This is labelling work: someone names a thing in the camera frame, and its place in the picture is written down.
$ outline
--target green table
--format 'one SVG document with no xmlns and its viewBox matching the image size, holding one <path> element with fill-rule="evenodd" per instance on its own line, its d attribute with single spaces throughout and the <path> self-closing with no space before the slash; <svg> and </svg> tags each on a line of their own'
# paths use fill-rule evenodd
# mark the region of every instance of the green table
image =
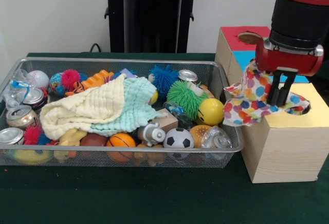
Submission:
<svg viewBox="0 0 329 224">
<path fill-rule="evenodd" d="M 30 54 L 213 60 L 213 54 Z M 328 223 L 329 161 L 316 182 L 252 184 L 240 153 L 216 169 L 0 167 L 0 224 Z"/>
</svg>

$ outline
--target red spiky ball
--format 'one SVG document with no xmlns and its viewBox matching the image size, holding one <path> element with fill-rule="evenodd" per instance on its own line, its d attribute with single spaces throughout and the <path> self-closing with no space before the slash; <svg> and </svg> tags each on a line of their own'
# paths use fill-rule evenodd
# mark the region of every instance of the red spiky ball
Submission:
<svg viewBox="0 0 329 224">
<path fill-rule="evenodd" d="M 80 74 L 78 71 L 69 69 L 63 72 L 62 74 L 62 85 L 68 91 L 74 90 L 74 83 L 80 81 Z"/>
<path fill-rule="evenodd" d="M 24 132 L 24 145 L 36 145 L 42 129 L 39 126 L 31 126 Z"/>
</svg>

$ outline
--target metal basket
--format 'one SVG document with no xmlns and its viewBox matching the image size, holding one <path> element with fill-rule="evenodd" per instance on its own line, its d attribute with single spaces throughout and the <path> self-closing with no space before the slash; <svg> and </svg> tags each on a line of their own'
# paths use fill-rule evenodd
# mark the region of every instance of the metal basket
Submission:
<svg viewBox="0 0 329 224">
<path fill-rule="evenodd" d="M 0 97 L 10 78 L 17 69 L 27 72 L 44 71 L 48 76 L 67 69 L 76 69 L 92 76 L 101 69 L 117 72 L 123 68 L 136 71 L 138 76 L 148 76 L 154 65 L 167 66 L 174 70 L 188 69 L 195 72 L 199 81 L 206 84 L 216 98 L 225 102 L 229 97 L 223 87 L 228 86 L 224 70 L 215 62 L 198 61 L 148 61 L 109 59 L 65 59 L 26 58 L 16 62 L 0 86 Z M 162 103 L 154 105 L 156 110 Z M 0 129 L 7 126 L 4 101 L 0 108 Z M 230 137 L 233 148 L 222 149 L 173 149 L 173 148 L 131 148 L 131 147 L 87 147 L 87 146 L 42 146 L 42 145 L 0 145 L 0 165 L 44 165 L 44 166 L 156 166 L 156 167 L 218 167 L 224 168 L 233 153 L 242 150 L 243 140 L 238 128 L 221 125 Z M 74 153 L 74 158 L 57 160 L 53 155 Z"/>
</svg>

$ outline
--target green spiky ball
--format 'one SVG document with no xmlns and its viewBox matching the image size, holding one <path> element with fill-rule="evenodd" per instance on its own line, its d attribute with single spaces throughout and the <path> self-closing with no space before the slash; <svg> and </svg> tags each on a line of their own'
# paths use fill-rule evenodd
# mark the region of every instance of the green spiky ball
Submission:
<svg viewBox="0 0 329 224">
<path fill-rule="evenodd" d="M 187 87 L 186 81 L 176 81 L 167 94 L 167 101 L 176 103 L 181 106 L 191 120 L 197 118 L 197 110 L 204 99 L 207 99 L 207 94 L 203 93 L 198 97 Z"/>
</svg>

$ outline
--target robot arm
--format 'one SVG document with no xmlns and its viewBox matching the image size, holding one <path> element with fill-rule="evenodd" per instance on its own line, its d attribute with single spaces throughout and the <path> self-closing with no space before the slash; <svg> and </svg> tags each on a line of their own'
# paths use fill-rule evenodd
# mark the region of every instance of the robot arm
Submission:
<svg viewBox="0 0 329 224">
<path fill-rule="evenodd" d="M 260 70 L 273 73 L 268 103 L 282 106 L 296 75 L 313 76 L 322 64 L 329 0 L 277 0 L 271 27 L 270 37 L 257 44 L 255 60 Z M 282 74 L 287 81 L 279 89 Z"/>
</svg>

